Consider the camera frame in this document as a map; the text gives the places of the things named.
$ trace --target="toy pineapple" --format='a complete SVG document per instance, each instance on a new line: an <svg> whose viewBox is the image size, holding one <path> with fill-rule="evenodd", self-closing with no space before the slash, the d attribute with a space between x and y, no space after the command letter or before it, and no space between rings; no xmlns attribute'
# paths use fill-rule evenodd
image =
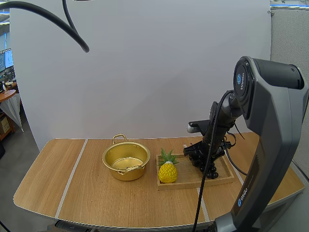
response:
<svg viewBox="0 0 309 232"><path fill-rule="evenodd" d="M159 179L162 183L173 183L177 179L177 169L174 164L178 163L176 156L172 155L172 150L166 154L163 148L161 149L161 156L164 161L159 163Z"/></svg>

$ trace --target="pot rim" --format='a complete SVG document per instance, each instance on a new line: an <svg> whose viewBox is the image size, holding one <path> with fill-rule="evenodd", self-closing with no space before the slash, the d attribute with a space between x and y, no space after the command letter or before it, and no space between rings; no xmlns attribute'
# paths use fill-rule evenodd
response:
<svg viewBox="0 0 309 232"><path fill-rule="evenodd" d="M137 142L130 142L130 141L126 141L126 142L119 142L119 143L116 143L116 144L113 144L111 146L109 146L108 148L105 149L105 151L103 152L103 155L102 155L102 161L103 163L105 164L106 167L108 167L109 169L111 170L114 170L114 171L118 171L118 172L124 172L126 169L119 169L119 168L114 168L112 166L110 166L106 159L105 159L105 156L107 154L107 152L109 152L112 148L116 147L116 146L119 146L119 145L123 145L123 144L134 144L134 145L138 145L140 146L141 148L143 148L146 153L147 153L147 159L141 164L141 167L144 168L144 166L148 163L148 161L150 160L150 151L149 149L143 145L143 144L140 144L140 143L137 143Z"/></svg>

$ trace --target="white backdrop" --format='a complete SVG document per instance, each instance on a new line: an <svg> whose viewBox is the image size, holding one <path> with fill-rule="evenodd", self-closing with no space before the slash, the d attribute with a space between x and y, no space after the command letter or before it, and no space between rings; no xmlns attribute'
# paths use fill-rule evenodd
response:
<svg viewBox="0 0 309 232"><path fill-rule="evenodd" d="M60 0L29 2L65 20ZM68 0L68 8L88 54L46 19L11 10L16 78L39 149L53 138L190 136L187 123L208 119L233 88L238 59L270 55L268 0Z"/></svg>

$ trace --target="wooden tray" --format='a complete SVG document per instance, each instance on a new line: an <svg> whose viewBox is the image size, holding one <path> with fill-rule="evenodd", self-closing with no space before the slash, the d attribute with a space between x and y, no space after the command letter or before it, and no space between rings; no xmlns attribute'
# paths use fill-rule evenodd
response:
<svg viewBox="0 0 309 232"><path fill-rule="evenodd" d="M189 157L185 157L183 154L173 154L177 155L176 160L179 163L175 164L177 168L178 177L174 183L164 184L161 183L157 175L157 190L171 190L171 189L193 189L201 186L201 180L203 173L199 168L194 167L189 160ZM159 162L162 161L162 157L157 155L156 158L156 173L159 173ZM218 158L215 162L215 167L217 168L217 173L219 177L216 179L205 180L205 187L221 185L226 183L232 183L236 181L236 173L231 170L229 164L227 163L225 157Z"/></svg>

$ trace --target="floor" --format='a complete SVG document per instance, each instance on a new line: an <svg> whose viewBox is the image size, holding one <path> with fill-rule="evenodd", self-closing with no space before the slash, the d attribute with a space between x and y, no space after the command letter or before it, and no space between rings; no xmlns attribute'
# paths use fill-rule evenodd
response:
<svg viewBox="0 0 309 232"><path fill-rule="evenodd" d="M55 221L27 212L13 202L20 182L39 154L22 107L20 116L24 133L15 126L16 132L2 141L6 152L0 159L0 220L11 232L45 231Z"/></svg>

